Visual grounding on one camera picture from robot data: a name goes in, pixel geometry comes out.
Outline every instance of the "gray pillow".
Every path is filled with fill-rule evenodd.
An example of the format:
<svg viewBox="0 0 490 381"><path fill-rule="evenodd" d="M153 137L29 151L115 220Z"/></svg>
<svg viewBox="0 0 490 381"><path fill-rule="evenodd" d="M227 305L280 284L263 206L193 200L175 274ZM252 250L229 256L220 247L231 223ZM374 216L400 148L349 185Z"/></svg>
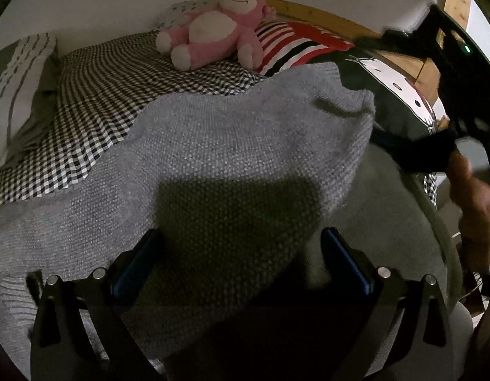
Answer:
<svg viewBox="0 0 490 381"><path fill-rule="evenodd" d="M59 74L53 34L34 34L0 51L0 168L17 164L44 138Z"/></svg>

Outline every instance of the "metal screw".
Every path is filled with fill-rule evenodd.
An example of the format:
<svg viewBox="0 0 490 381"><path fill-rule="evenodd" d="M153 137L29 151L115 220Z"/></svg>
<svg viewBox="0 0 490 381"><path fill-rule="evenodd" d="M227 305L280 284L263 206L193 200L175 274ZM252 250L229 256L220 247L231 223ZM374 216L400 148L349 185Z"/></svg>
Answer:
<svg viewBox="0 0 490 381"><path fill-rule="evenodd" d="M97 268L95 271L93 271L92 276L94 279L102 279L104 276L106 276L106 269Z"/></svg>
<svg viewBox="0 0 490 381"><path fill-rule="evenodd" d="M382 278L389 278L391 276L391 271L388 268L385 268L384 266L377 268L377 273Z"/></svg>
<svg viewBox="0 0 490 381"><path fill-rule="evenodd" d="M58 281L58 276L56 275L51 275L48 280L46 281L46 284L48 285L54 285L56 284L56 281Z"/></svg>
<svg viewBox="0 0 490 381"><path fill-rule="evenodd" d="M435 284L437 284L437 279L433 275L427 275L427 276L425 276L425 280L427 281L427 284L429 284L429 285L435 285Z"/></svg>

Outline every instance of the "black and white checkered sheet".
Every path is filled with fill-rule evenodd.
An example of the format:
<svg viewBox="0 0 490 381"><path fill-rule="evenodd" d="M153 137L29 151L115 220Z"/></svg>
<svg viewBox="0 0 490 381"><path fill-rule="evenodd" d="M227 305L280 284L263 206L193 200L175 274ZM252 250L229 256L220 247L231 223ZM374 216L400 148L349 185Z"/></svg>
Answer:
<svg viewBox="0 0 490 381"><path fill-rule="evenodd" d="M157 51L156 35L120 37L62 59L53 128L18 166L0 171L0 204L86 178L99 156L123 140L138 113L162 94L237 94L264 79L228 60L178 71Z"/></svg>
<svg viewBox="0 0 490 381"><path fill-rule="evenodd" d="M437 173L429 173L423 179L423 189L437 209Z"/></svg>

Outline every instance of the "gray knit blanket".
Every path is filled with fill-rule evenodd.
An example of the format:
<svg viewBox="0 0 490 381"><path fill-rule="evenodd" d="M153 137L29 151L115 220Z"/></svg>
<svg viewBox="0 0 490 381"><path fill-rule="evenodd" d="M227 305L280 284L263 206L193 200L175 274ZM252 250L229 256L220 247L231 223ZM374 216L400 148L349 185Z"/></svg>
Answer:
<svg viewBox="0 0 490 381"><path fill-rule="evenodd" d="M86 277L157 227L165 256L123 319L150 358L186 346L320 232L350 188L373 116L373 95L344 88L333 63L236 96L152 101L82 183L0 205L0 342L28 375L35 306L25 274Z"/></svg>

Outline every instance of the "cushion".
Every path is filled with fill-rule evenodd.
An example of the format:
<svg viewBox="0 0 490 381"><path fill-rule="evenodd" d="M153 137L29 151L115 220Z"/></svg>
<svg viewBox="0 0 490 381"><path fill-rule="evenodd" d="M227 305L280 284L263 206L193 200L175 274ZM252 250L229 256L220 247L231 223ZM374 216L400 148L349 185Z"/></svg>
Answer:
<svg viewBox="0 0 490 381"><path fill-rule="evenodd" d="M322 27L299 21L262 23L256 33L264 50L257 72L267 77L320 54L354 46Z"/></svg>
<svg viewBox="0 0 490 381"><path fill-rule="evenodd" d="M374 94L375 122L395 135L416 140L436 130L434 109L417 87L400 72L358 47L334 50L309 63L334 62L342 85Z"/></svg>
<svg viewBox="0 0 490 381"><path fill-rule="evenodd" d="M44 138L58 76L53 34L31 35L0 51L0 168L17 164Z"/></svg>
<svg viewBox="0 0 490 381"><path fill-rule="evenodd" d="M414 84L386 63L328 30L299 21L262 23L256 33L264 59L257 70L267 77L289 67L334 62L344 87L374 93L375 122L384 130L415 140L435 131L435 113Z"/></svg>
<svg viewBox="0 0 490 381"><path fill-rule="evenodd" d="M155 30L181 26L185 13L211 10L215 6L216 1L214 0L189 0L173 4L159 15L155 22Z"/></svg>

